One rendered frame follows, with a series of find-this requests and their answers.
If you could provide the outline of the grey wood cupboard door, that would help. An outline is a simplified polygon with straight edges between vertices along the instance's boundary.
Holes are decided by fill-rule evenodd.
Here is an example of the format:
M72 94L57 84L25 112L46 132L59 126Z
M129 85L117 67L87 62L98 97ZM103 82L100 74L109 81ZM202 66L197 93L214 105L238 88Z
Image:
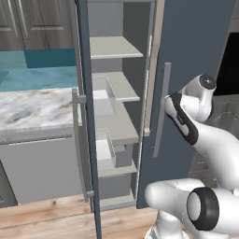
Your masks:
M21 0L29 38L26 38L17 0L16 7L25 47L37 49L72 49L72 6L74 0Z
M13 29L7 0L0 0L0 50L17 49L18 39Z

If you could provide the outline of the grey base cabinet front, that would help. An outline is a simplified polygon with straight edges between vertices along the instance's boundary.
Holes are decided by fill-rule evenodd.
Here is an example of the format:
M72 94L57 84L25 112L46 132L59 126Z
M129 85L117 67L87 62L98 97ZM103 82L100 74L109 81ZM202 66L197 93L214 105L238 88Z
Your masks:
M73 137L2 145L0 160L19 204L82 193Z

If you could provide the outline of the grey fridge body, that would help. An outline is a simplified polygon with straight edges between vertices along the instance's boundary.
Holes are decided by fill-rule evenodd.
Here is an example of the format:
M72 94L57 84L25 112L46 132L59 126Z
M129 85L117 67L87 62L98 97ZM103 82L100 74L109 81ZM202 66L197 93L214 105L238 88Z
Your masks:
M154 0L90 0L88 3L90 38L123 36L143 54L138 58L91 59L91 79L96 73L122 72L140 97L136 102L116 100L116 105L124 104L139 136L138 142L133 144L132 157L137 172L98 176L100 209L103 211L136 204L155 6Z

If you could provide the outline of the black wall oven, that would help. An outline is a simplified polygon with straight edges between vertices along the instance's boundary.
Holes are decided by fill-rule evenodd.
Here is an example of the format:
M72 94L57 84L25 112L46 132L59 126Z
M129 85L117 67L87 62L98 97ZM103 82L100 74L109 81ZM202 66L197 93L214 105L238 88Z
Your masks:
M239 33L230 33L218 71L215 95L239 94Z

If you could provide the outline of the grey fridge drawer box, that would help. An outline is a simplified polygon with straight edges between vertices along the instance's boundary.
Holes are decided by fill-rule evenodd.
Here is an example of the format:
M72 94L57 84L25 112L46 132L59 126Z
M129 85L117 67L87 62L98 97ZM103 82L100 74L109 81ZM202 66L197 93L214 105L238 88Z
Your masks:
M133 144L114 146L116 167L130 166L132 164L133 148Z

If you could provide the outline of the dark grey cabinet panel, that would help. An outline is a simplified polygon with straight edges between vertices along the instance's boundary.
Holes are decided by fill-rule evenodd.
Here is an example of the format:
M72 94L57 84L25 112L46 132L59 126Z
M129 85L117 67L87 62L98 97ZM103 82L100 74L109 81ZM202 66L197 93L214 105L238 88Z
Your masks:
M4 166L0 161L0 208L17 205L17 200L10 186Z

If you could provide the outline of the white fridge door bin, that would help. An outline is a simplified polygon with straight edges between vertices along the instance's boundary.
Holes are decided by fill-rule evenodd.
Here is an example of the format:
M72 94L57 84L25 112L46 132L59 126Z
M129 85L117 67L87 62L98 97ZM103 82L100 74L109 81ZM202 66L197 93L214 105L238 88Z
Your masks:
M107 76L92 77L92 95L95 116L115 113L116 95Z
M108 129L98 129L96 131L96 157L100 171L115 167L116 155Z

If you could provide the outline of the grey fridge shelf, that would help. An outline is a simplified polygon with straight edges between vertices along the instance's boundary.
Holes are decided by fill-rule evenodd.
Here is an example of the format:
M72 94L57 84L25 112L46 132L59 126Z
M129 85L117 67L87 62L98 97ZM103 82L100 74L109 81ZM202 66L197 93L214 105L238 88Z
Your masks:
M118 102L136 102L140 100L140 97L135 93L130 82L122 72L96 73L93 76L108 77Z
M125 174L136 173L136 172L137 172L137 168L134 162L132 162L132 164L129 166L123 166L123 167L113 168L109 170L99 171L98 176L99 177L120 176Z
M114 114L97 116L95 123L97 129L108 129L114 146L134 144L139 140L138 133L123 103L116 105Z
M138 58L143 54L123 36L99 36L90 38L91 59Z

